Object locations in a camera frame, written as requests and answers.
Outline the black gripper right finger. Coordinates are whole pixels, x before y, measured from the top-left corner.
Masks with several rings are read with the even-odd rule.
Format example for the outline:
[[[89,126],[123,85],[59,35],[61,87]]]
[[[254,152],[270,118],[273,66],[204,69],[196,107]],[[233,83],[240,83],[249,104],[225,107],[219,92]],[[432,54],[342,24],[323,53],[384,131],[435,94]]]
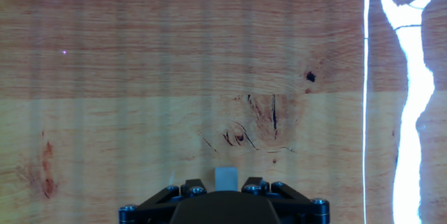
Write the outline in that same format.
[[[262,177],[249,177],[241,192],[255,195],[267,204],[260,214],[278,218],[279,223],[330,224],[330,203],[321,197],[308,198],[281,181],[269,183]]]

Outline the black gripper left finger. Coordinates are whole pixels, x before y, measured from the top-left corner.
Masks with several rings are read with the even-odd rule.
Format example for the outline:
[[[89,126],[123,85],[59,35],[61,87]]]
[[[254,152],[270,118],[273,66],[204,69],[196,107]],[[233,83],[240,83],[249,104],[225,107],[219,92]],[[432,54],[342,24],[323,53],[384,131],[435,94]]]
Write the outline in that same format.
[[[207,193],[200,179],[186,180],[181,186],[169,185],[141,204],[128,204],[118,210],[119,224],[148,223],[171,216],[180,202]]]

